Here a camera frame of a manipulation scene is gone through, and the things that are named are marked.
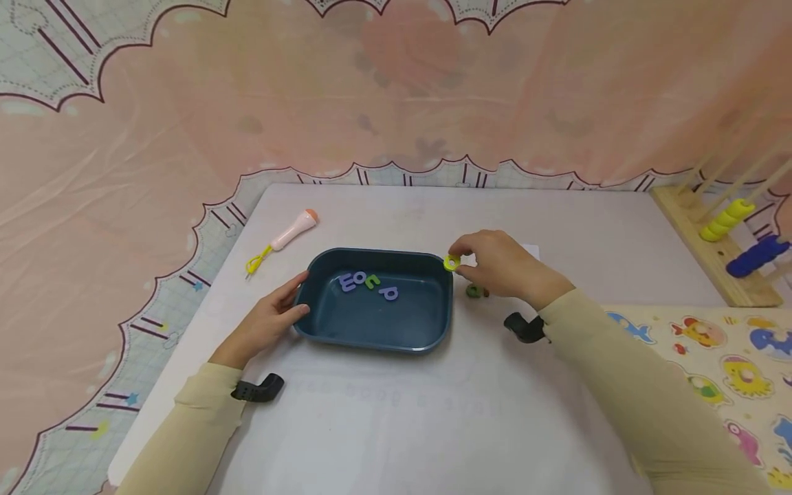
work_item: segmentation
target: yellow ring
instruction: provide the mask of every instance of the yellow ring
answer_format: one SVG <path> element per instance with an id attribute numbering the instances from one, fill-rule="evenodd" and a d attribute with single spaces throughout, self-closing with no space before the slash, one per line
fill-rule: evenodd
<path id="1" fill-rule="evenodd" d="M 449 272 L 454 272 L 456 267 L 462 263 L 462 258 L 459 256 L 448 255 L 443 259 L 443 267 Z"/>

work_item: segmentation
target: beige sleeve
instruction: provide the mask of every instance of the beige sleeve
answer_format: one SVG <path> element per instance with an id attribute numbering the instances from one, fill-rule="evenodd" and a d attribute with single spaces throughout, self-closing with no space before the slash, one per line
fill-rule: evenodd
<path id="1" fill-rule="evenodd" d="M 715 412 L 649 346 L 574 290 L 539 312 L 656 495 L 764 495 L 770 487 Z"/>
<path id="2" fill-rule="evenodd" d="M 245 402 L 230 396 L 242 372 L 206 363 L 149 439 L 116 495 L 201 495 L 215 474 Z"/>

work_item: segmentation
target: right hand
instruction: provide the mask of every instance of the right hand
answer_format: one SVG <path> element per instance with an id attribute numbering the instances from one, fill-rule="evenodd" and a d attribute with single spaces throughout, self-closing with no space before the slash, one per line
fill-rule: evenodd
<path id="1" fill-rule="evenodd" d="M 456 272 L 495 295 L 517 297 L 541 310 L 575 287 L 561 273 L 537 260 L 502 230 L 465 234 L 448 249 L 454 256 L 476 255 L 478 266 Z"/>

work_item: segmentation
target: green object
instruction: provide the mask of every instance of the green object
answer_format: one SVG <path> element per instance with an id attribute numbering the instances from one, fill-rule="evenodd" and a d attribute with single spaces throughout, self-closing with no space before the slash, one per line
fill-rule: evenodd
<path id="1" fill-rule="evenodd" d="M 478 299 L 484 295 L 484 289 L 476 284 L 470 284 L 467 286 L 467 289 L 465 289 L 465 294 L 467 294 L 467 297 Z"/>
<path id="2" fill-rule="evenodd" d="M 379 285 L 379 279 L 377 278 L 377 275 L 369 275 L 366 279 L 366 287 L 368 287 L 371 291 L 374 290 L 374 284 L 372 282 Z"/>

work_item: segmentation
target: wooden puzzle board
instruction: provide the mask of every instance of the wooden puzzle board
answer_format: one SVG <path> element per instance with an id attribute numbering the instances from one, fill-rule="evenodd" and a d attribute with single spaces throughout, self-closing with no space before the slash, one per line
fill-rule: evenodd
<path id="1" fill-rule="evenodd" d="M 710 404 L 774 489 L 792 493 L 792 310 L 606 310 Z"/>

